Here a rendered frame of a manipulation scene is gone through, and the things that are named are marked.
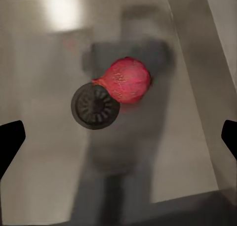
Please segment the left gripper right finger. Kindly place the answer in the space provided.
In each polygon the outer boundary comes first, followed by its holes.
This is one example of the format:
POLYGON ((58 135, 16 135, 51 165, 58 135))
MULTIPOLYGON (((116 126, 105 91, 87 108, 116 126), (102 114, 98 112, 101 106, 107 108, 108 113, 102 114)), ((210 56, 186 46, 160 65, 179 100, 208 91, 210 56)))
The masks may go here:
POLYGON ((237 122, 226 120, 221 138, 237 160, 237 122))

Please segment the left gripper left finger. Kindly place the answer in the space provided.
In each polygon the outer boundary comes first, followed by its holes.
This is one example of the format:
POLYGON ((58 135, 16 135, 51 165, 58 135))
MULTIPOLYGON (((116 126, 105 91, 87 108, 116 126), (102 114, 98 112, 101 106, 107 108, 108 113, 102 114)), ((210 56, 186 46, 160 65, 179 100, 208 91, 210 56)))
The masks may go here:
POLYGON ((0 180, 25 139, 21 120, 0 126, 0 180))

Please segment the vidalia onion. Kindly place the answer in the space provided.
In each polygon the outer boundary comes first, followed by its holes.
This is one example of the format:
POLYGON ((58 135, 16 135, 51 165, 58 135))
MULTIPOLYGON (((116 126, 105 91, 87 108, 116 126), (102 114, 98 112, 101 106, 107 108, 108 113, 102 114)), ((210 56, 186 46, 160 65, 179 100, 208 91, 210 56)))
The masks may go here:
POLYGON ((118 102, 135 103, 153 86, 153 78, 141 60, 123 57, 115 60, 106 73, 91 79, 94 85, 101 85, 118 102))

